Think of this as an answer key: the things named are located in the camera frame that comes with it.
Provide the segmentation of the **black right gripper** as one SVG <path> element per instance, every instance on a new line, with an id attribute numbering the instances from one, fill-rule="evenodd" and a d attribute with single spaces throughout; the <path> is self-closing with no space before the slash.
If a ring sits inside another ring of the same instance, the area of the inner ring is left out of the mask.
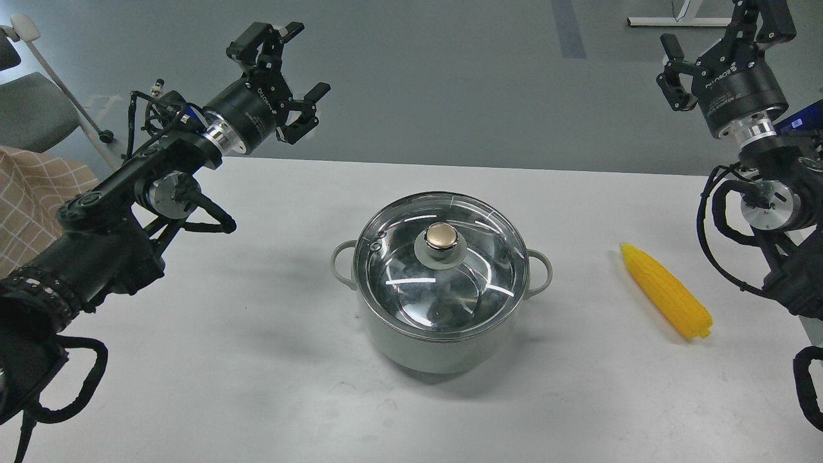
<path id="1" fill-rule="evenodd" d="M 714 138 L 725 138 L 727 126 L 735 120 L 761 112 L 776 118 L 788 109 L 784 91 L 761 49 L 797 37 L 788 2 L 732 3 L 725 41 L 735 43 L 729 51 L 723 51 L 723 43 L 718 41 L 696 59 L 695 65 L 685 59 L 676 35 L 660 36 L 667 61 L 656 76 L 656 84 L 673 111 L 691 111 L 698 103 Z M 682 75 L 696 75 L 692 79 L 693 95 L 685 90 Z"/>

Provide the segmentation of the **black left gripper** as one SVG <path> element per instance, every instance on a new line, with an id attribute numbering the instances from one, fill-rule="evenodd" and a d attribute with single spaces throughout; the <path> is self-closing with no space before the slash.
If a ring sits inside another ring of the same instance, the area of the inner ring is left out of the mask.
<path id="1" fill-rule="evenodd" d="M 276 28 L 252 23 L 226 48 L 226 55 L 242 70 L 240 79 L 206 103 L 242 140 L 241 154 L 250 154 L 276 131 L 277 141 L 294 145 L 320 123 L 317 103 L 331 91 L 318 82 L 302 100 L 291 99 L 282 74 L 284 46 L 305 29 L 304 23 Z"/>

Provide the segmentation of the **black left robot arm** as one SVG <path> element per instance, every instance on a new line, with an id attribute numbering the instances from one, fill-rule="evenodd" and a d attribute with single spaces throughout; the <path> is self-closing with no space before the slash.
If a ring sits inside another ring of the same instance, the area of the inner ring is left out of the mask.
<path id="1" fill-rule="evenodd" d="M 242 74 L 203 107 L 179 92 L 133 91 L 123 163 L 65 202 L 62 235 L 2 280 L 2 422 L 23 418 L 15 461 L 33 428 L 73 418 L 108 363 L 105 344 L 64 335 L 109 294 L 136 294 L 165 274 L 163 253 L 181 231 L 230 234 L 237 223 L 203 193 L 199 169 L 249 154 L 268 137 L 295 144 L 320 122 L 320 82 L 297 98 L 282 73 L 284 47 L 303 23 L 252 23 L 226 48 Z"/>

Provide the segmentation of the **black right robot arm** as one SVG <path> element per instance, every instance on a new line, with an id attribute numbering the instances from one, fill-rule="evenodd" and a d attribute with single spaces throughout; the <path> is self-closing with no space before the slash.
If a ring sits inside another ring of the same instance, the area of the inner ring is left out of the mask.
<path id="1" fill-rule="evenodd" d="M 712 170 L 696 219 L 712 267 L 739 290 L 778 302 L 790 314 L 821 319 L 821 103 L 785 117 L 784 91 L 765 51 L 796 37 L 785 1 L 736 1 L 723 36 L 688 61 L 673 34 L 656 76 L 673 111 L 699 108 L 717 140 L 732 138 L 738 162 Z M 724 237 L 759 248 L 769 266 L 761 288 L 723 269 L 705 234 L 706 213 Z"/>

